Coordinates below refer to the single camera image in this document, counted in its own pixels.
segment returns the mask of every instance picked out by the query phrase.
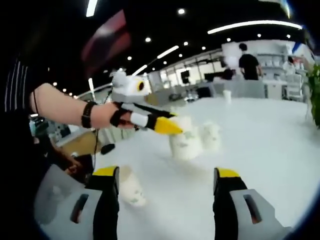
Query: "white table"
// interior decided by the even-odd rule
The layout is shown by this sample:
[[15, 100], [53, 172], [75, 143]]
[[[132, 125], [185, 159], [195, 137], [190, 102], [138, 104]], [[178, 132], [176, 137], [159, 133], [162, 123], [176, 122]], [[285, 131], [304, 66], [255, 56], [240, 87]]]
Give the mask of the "white table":
[[305, 122], [307, 106], [271, 99], [203, 98], [178, 110], [195, 124], [221, 126], [223, 151], [192, 162], [208, 172], [179, 167], [171, 159], [167, 136], [138, 132], [98, 155], [96, 168], [129, 164], [139, 177], [148, 205], [120, 202], [119, 240], [213, 240], [212, 169], [236, 170], [249, 189], [256, 189], [275, 208], [284, 226], [304, 215], [320, 182], [320, 132]]

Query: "black ceiling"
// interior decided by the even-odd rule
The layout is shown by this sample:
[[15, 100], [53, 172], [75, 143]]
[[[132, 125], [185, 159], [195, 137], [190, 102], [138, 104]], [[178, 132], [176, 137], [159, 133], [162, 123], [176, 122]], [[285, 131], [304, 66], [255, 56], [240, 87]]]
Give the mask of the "black ceiling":
[[[179, 8], [185, 9], [184, 15], [178, 15]], [[212, 35], [207, 31], [228, 24], [251, 20], [282, 20], [291, 22], [283, 9], [277, 3], [259, 2], [258, 0], [197, 0], [159, 1], [159, 0], [98, 0], [93, 17], [80, 17], [73, 25], [65, 23], [60, 29], [61, 34], [51, 39], [50, 65], [52, 82], [57, 82], [59, 89], [66, 88], [68, 92], [80, 94], [89, 90], [86, 76], [80, 67], [80, 54], [83, 46], [99, 26], [115, 13], [123, 9], [126, 27], [130, 34], [131, 46], [113, 59], [109, 60], [94, 75], [95, 87], [110, 81], [108, 74], [112, 69], [123, 67], [132, 74], [145, 64], [150, 72], [180, 61], [179, 54], [188, 58], [205, 51], [215, 50], [227, 42], [227, 38], [240, 42], [257, 39], [283, 39], [290, 34], [292, 41], [303, 41], [302, 31], [292, 27], [275, 25], [257, 25], [225, 30]], [[79, 13], [85, 14], [86, 9], [80, 8]], [[155, 60], [159, 54], [178, 45], [179, 49], [160, 60]]]

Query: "black wristband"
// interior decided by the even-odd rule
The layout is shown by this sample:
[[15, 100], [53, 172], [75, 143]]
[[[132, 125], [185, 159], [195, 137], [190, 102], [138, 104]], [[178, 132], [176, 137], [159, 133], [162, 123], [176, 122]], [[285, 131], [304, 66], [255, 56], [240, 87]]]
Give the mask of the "black wristband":
[[83, 114], [81, 117], [81, 124], [82, 127], [86, 129], [91, 128], [91, 111], [95, 105], [97, 105], [97, 103], [95, 103], [94, 101], [90, 101], [84, 107]]

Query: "forearm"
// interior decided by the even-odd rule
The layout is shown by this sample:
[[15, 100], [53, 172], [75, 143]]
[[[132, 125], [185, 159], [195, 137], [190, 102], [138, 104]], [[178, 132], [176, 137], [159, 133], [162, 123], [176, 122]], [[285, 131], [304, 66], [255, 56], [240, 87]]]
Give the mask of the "forearm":
[[[30, 95], [30, 105], [35, 113], [58, 123], [82, 125], [81, 117], [87, 104], [85, 101], [67, 96], [48, 83], [39, 86], [34, 93]], [[112, 116], [116, 110], [116, 107], [94, 106], [91, 112], [92, 127], [107, 127], [109, 115]]]

